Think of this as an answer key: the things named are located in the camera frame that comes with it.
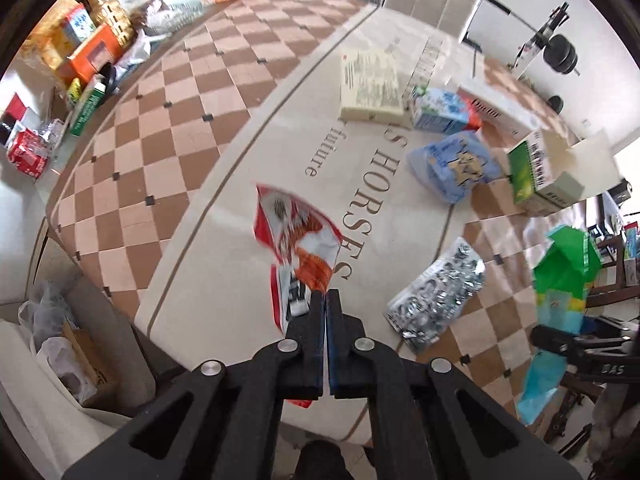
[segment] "metal screw head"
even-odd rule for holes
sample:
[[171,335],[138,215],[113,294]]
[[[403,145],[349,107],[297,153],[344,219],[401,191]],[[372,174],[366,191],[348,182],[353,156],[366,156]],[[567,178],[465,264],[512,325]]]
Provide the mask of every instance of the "metal screw head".
[[354,346],[362,352],[373,350],[373,347],[375,345],[376,344],[373,342],[373,339],[369,339],[368,337],[361,337],[359,339],[356,339],[356,342],[354,343]]
[[431,368],[433,368],[434,372],[446,374],[451,371],[451,363],[443,357],[438,357],[431,361]]
[[278,342],[278,350],[281,352],[293,352],[298,348],[298,342],[293,339],[283,339]]
[[206,361],[200,366],[203,375],[218,375],[222,371],[222,365],[218,361]]

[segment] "silver foil packet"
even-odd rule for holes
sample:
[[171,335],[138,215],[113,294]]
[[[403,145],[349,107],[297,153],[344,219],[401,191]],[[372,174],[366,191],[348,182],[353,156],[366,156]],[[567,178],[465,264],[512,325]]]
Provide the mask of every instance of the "silver foil packet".
[[483,284],[484,261],[464,238],[458,238],[389,302],[385,317],[418,353],[440,338]]

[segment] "red snack bag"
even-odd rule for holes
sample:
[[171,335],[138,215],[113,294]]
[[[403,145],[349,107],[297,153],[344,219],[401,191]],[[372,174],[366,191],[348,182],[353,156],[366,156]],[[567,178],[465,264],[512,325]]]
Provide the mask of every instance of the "red snack bag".
[[38,178],[47,164],[47,150],[42,146],[39,136],[30,130],[22,130],[9,138],[6,158],[19,171]]
[[271,271],[271,292],[274,319],[286,332],[288,319],[282,314],[290,312],[292,304],[297,315],[306,312],[300,312],[299,306],[301,298],[310,296],[305,287],[321,292],[329,287],[342,235],[331,220],[301,198],[270,186],[257,189],[254,233],[280,263]]

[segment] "brown and white checkered pattern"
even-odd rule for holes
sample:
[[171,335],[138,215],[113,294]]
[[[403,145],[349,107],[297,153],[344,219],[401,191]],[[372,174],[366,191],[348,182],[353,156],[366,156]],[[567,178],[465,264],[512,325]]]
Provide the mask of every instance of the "brown and white checkered pattern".
[[116,105],[50,218],[114,306],[135,316],[190,200],[252,108],[361,6],[240,0],[169,50]]
[[[540,97],[514,81],[497,62],[486,60],[484,75],[487,83],[515,97],[547,127],[570,143],[577,140]],[[483,125],[482,138],[492,148],[514,145],[508,134],[491,124]],[[467,301],[461,317],[418,361],[446,357],[516,415],[514,399],[524,387],[532,358],[529,333],[536,324],[532,269],[550,245],[546,233],[560,224],[584,229],[585,209],[578,204],[546,218],[532,218],[514,205],[506,178],[474,188],[471,208],[472,218],[462,235],[484,260],[486,283]]]

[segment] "green plastic bag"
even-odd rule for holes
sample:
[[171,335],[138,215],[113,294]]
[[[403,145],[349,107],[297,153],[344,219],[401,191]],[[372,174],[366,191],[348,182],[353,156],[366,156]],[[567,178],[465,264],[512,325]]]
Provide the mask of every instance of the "green plastic bag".
[[[580,332],[586,297],[602,267],[591,237],[560,226],[548,235],[553,244],[533,269],[538,323]],[[551,400],[566,370],[566,358],[545,350],[534,355],[516,406],[525,424],[532,424]]]

